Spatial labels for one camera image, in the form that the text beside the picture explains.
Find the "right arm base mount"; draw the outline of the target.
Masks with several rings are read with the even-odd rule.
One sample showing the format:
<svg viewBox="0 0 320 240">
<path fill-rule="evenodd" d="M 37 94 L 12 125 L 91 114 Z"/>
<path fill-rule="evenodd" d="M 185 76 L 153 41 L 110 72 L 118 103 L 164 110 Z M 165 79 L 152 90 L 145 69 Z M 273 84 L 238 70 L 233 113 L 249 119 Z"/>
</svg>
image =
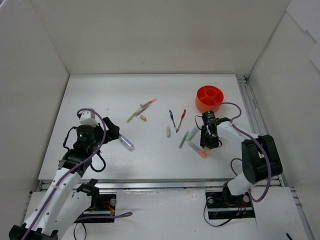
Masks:
<svg viewBox="0 0 320 240">
<path fill-rule="evenodd" d="M 256 214 L 249 194 L 231 196 L 226 199 L 222 191 L 205 193 L 206 210 L 209 220 L 255 218 Z"/>
</svg>

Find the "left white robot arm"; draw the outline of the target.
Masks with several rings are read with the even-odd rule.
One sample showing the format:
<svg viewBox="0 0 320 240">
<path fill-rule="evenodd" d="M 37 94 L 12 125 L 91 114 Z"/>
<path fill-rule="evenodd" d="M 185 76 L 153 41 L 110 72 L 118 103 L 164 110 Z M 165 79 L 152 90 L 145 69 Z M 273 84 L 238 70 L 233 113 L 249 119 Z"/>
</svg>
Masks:
<svg viewBox="0 0 320 240">
<path fill-rule="evenodd" d="M 76 134 L 76 142 L 59 162 L 55 177 L 39 205 L 22 225 L 14 225 L 9 231 L 11 240 L 60 240 L 84 211 L 99 206 L 96 179 L 79 187 L 76 185 L 102 145 L 119 138 L 120 128 L 105 117 L 102 125 L 95 120 L 91 123 L 82 121 L 76 127 Z"/>
</svg>

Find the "red gel pen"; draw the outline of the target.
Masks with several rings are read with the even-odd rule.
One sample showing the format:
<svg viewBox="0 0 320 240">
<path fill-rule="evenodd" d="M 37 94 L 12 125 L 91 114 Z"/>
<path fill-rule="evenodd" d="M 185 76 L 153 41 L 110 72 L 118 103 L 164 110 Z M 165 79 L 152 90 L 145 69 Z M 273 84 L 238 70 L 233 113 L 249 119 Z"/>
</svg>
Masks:
<svg viewBox="0 0 320 240">
<path fill-rule="evenodd" d="M 178 127 L 176 129 L 176 133 L 180 130 L 185 115 L 186 115 L 186 109 L 184 109 L 183 112 L 182 112 Z"/>
</svg>

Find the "orange highlighter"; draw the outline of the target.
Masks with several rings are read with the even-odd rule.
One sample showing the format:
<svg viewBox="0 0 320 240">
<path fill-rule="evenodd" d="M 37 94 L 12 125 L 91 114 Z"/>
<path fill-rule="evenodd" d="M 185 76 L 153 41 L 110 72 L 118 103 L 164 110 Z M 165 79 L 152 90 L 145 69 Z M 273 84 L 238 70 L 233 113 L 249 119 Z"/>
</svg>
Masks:
<svg viewBox="0 0 320 240">
<path fill-rule="evenodd" d="M 188 146 L 194 150 L 199 156 L 201 156 L 202 158 L 206 158 L 207 157 L 207 154 L 201 150 L 197 145 L 195 145 L 194 143 L 192 142 L 188 142 Z"/>
</svg>

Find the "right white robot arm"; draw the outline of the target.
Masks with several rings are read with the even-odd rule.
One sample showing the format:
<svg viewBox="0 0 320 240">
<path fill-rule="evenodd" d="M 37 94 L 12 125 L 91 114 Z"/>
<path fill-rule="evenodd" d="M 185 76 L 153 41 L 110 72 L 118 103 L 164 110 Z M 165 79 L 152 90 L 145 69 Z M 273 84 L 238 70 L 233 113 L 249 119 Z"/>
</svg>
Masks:
<svg viewBox="0 0 320 240">
<path fill-rule="evenodd" d="M 248 193 L 252 202 L 261 202 L 269 192 L 272 177 L 283 172 L 283 166 L 273 137 L 257 135 L 238 126 L 227 117 L 216 117 L 212 110 L 201 116 L 200 146 L 210 150 L 221 144 L 221 138 L 241 148 L 242 172 L 222 187 L 221 200 L 233 206 Z"/>
</svg>

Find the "grey green pen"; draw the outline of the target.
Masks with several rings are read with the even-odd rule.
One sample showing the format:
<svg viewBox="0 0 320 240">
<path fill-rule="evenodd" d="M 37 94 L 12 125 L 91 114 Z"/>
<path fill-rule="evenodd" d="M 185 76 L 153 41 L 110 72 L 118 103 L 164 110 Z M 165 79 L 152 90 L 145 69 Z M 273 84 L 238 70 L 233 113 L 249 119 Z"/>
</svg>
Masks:
<svg viewBox="0 0 320 240">
<path fill-rule="evenodd" d="M 189 131 L 187 130 L 178 146 L 179 149 L 182 149 L 188 135 L 189 135 Z"/>
</svg>

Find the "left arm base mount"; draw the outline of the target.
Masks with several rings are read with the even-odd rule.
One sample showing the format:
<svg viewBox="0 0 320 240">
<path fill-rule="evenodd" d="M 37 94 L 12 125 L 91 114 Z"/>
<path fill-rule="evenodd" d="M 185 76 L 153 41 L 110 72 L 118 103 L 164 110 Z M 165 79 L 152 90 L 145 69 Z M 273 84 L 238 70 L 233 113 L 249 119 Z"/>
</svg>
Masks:
<svg viewBox="0 0 320 240">
<path fill-rule="evenodd" d="M 82 220 L 75 220 L 74 223 L 83 224 L 102 224 L 113 223 L 115 220 L 111 218 L 98 218 L 110 217 L 115 215 L 117 204 L 117 195 L 115 193 L 101 193 L 95 201 L 95 205 L 86 209 L 78 218 L 85 218 Z"/>
</svg>

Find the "green highlighter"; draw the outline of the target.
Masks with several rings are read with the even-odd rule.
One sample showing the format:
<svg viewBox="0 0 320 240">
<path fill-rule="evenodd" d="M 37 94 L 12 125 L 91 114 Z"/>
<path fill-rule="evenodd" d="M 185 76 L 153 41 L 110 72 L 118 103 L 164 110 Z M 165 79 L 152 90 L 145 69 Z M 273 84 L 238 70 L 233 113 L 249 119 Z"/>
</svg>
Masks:
<svg viewBox="0 0 320 240">
<path fill-rule="evenodd" d="M 190 142 L 195 135 L 199 132 L 199 128 L 197 126 L 195 126 L 187 135 L 187 137 L 185 138 L 186 141 Z"/>
</svg>

